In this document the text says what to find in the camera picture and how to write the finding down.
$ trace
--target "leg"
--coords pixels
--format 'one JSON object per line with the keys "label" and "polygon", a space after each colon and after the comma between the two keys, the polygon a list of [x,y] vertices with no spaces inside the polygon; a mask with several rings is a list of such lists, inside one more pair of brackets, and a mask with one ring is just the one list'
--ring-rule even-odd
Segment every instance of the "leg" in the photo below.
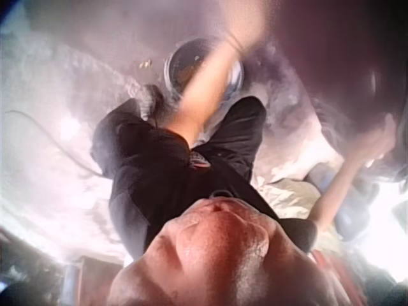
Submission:
{"label": "leg", "polygon": [[123,159],[138,150],[138,140],[153,127],[140,118],[136,99],[129,99],[112,110],[96,127],[91,156],[102,174],[113,178]]}
{"label": "leg", "polygon": [[194,150],[208,159],[210,156],[221,157],[250,180],[265,119],[266,110],[259,99],[241,99],[231,107],[210,141]]}

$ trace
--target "raised arm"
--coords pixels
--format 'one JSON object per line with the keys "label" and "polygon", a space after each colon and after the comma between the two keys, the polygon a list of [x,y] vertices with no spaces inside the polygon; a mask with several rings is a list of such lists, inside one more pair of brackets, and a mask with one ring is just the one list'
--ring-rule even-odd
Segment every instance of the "raised arm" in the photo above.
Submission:
{"label": "raised arm", "polygon": [[167,129],[193,146],[203,125],[218,109],[234,63],[265,36],[270,0],[221,0],[227,23],[225,38],[188,83]]}
{"label": "raised arm", "polygon": [[308,216],[319,231],[325,231],[334,220],[358,170],[366,162],[383,156],[395,146],[395,130],[395,122],[392,116],[387,114],[385,125],[359,135],[351,143],[340,171]]}

